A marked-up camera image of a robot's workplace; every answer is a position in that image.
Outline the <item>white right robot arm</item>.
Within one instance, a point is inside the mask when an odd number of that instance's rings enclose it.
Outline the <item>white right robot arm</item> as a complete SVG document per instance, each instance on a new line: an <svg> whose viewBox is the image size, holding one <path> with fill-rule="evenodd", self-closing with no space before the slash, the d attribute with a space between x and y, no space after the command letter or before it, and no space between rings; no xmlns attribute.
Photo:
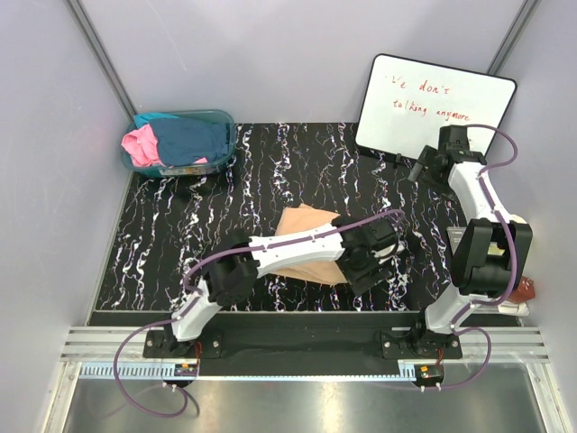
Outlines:
<svg viewBox="0 0 577 433"><path fill-rule="evenodd" d="M531 226L517 221L501 203L490 180L493 167L471 148L469 129L441 127L438 145L423 149L409 175L412 181L425 175L457 199L467 221L453 252L449 286L420 312L408 334L410 349L424 358L459 336L461 324L478 307L508 299L521 280L533 239Z"/></svg>

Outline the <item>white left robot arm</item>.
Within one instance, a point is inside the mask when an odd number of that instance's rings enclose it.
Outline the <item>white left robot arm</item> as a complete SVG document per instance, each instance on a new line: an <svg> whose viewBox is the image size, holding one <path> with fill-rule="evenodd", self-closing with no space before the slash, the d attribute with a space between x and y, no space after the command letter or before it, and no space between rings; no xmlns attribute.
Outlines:
<svg viewBox="0 0 577 433"><path fill-rule="evenodd" d="M185 276L191 296L172 313L163 346L176 357L188 355L212 317L249 298L255 282L265 275L296 265L334 264L360 297L391 277L393 257L403 251L397 231L384 216L358 221L338 216L279 236L235 233Z"/></svg>

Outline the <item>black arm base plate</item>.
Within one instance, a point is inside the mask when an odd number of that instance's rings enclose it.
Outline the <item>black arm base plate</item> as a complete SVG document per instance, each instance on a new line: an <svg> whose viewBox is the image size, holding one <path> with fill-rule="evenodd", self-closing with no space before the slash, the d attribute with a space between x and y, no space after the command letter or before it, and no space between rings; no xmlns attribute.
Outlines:
<svg viewBox="0 0 577 433"><path fill-rule="evenodd" d="M376 355L390 360L463 357L458 337L430 337L423 315L415 312L221 312L190 342L177 341L168 325L148 331L143 355L184 359L200 354L218 359L251 351Z"/></svg>

